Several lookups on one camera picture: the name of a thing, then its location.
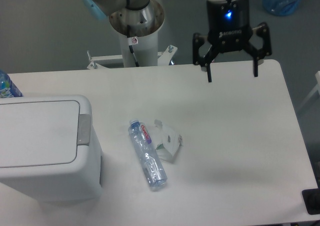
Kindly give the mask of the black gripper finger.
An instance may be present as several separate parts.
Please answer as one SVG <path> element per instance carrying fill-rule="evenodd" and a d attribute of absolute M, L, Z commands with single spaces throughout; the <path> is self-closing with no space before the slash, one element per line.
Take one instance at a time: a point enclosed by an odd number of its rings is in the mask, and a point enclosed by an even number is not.
<path fill-rule="evenodd" d="M 253 75 L 254 77 L 258 77 L 258 66 L 263 63 L 265 57 L 272 55 L 271 36 L 268 24 L 262 22 L 252 28 L 251 35 L 255 35 L 262 39 L 262 47 L 259 49 L 253 46 L 249 41 L 246 42 L 246 52 L 252 57 Z"/>
<path fill-rule="evenodd" d="M 206 72 L 209 83 L 212 82 L 211 63 L 220 53 L 220 48 L 213 39 L 211 33 L 194 33 L 192 36 L 192 63 Z"/>

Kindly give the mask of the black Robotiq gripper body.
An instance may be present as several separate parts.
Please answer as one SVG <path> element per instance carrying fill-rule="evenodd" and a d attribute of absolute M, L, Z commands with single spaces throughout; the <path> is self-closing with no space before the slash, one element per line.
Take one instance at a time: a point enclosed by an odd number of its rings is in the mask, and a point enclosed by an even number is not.
<path fill-rule="evenodd" d="M 207 40 L 218 53 L 241 51 L 253 35 L 249 0 L 206 3 L 209 32 Z"/>

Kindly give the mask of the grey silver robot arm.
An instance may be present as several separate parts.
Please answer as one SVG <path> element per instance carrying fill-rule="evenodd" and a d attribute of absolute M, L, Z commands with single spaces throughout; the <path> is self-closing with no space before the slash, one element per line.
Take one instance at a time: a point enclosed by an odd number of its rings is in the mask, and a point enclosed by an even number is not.
<path fill-rule="evenodd" d="M 98 19 L 109 17 L 119 21 L 120 30 L 128 38 L 146 36 L 156 30 L 159 14 L 152 0 L 83 0 Z M 223 53 L 242 51 L 253 60 L 253 75 L 258 66 L 272 54 L 267 23 L 250 26 L 249 0 L 206 0 L 209 32 L 192 37 L 192 62 L 207 73 L 212 81 L 212 61 Z"/>

